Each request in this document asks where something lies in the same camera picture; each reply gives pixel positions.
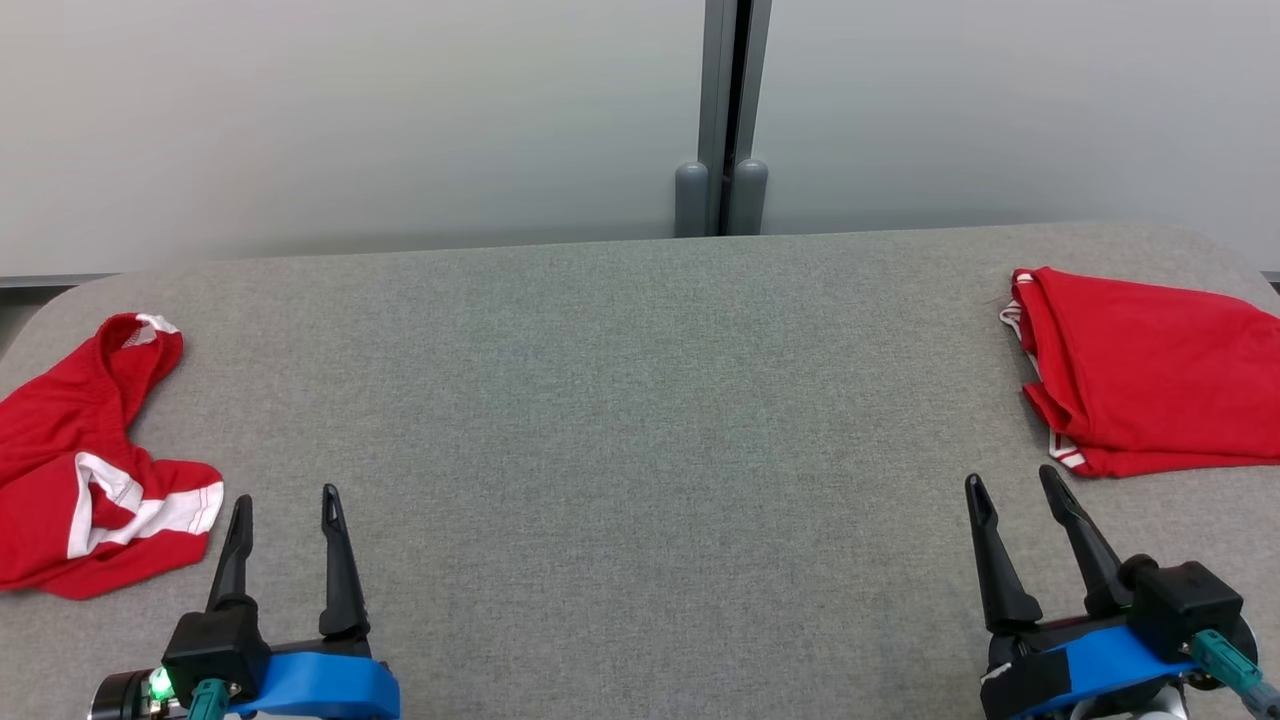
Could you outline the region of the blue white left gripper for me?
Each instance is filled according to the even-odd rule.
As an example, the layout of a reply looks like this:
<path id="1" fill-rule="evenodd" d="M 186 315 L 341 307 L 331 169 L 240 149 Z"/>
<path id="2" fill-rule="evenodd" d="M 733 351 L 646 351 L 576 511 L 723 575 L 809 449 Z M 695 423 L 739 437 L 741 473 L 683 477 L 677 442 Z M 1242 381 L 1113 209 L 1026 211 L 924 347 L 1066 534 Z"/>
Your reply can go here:
<path id="1" fill-rule="evenodd" d="M 325 639 L 366 639 L 369 616 L 349 528 L 335 486 L 323 487 L 321 529 L 326 542 Z M 236 500 L 207 611 L 256 606 L 247 592 L 247 561 L 253 550 L 253 501 Z M 88 708 L 88 720 L 401 720 L 401 684 L 389 667 L 360 655 L 298 651 L 268 665 L 253 700 L 228 697 L 221 716 L 192 715 L 164 667 L 106 676 Z"/>

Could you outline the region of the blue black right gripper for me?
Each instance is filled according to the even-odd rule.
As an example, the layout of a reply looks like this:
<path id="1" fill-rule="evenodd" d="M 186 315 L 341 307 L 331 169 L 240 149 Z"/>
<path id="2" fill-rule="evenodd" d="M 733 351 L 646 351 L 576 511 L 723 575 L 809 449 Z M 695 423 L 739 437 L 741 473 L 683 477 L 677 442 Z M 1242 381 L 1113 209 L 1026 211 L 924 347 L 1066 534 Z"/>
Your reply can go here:
<path id="1" fill-rule="evenodd" d="M 1124 711 L 1133 720 L 1155 720 L 1184 708 L 1183 685 L 1226 688 L 1197 666 L 1192 652 L 1185 662 L 1166 664 L 1130 632 L 1124 609 L 1133 594 L 1120 580 L 1119 556 L 1057 469 L 1041 465 L 1038 475 L 1071 546 L 1089 616 L 1039 623 L 1041 605 L 1009 557 L 986 484 L 978 474 L 966 477 L 980 602 L 992 633 L 989 670 L 980 680 L 987 720 L 1091 720 Z M 1253 644 L 1234 646 L 1256 661 Z"/>

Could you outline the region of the red jersey with white trim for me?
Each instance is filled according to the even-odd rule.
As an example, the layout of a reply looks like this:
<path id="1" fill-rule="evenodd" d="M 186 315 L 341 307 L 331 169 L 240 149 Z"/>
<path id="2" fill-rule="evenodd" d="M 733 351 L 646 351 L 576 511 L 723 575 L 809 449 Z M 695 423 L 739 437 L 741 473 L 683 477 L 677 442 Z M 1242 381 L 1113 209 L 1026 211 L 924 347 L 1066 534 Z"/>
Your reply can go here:
<path id="1" fill-rule="evenodd" d="M 1020 268 L 1000 314 L 1048 454 L 1085 478 L 1280 465 L 1280 316 L 1197 290 Z"/>

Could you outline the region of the red shorts with white stripe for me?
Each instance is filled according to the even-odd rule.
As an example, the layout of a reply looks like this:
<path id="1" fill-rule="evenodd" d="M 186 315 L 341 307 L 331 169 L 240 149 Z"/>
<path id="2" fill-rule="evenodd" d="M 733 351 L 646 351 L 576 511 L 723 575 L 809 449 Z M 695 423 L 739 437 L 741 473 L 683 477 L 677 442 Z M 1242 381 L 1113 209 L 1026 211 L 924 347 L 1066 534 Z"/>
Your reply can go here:
<path id="1" fill-rule="evenodd" d="M 116 314 L 0 400 L 0 593 L 91 600 L 205 556 L 221 474 L 129 436 L 183 352 L 163 316 Z"/>

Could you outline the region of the grey metal partition post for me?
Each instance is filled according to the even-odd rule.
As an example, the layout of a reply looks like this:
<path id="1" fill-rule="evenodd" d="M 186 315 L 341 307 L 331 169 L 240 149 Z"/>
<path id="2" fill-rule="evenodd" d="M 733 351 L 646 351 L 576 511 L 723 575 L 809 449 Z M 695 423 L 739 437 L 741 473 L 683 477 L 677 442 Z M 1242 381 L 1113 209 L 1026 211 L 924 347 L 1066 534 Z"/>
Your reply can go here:
<path id="1" fill-rule="evenodd" d="M 698 159 L 675 172 L 673 237 L 719 233 L 739 0 L 704 0 Z"/>
<path id="2" fill-rule="evenodd" d="M 759 234 L 767 164 L 753 156 L 773 0 L 736 0 L 721 232 Z"/>

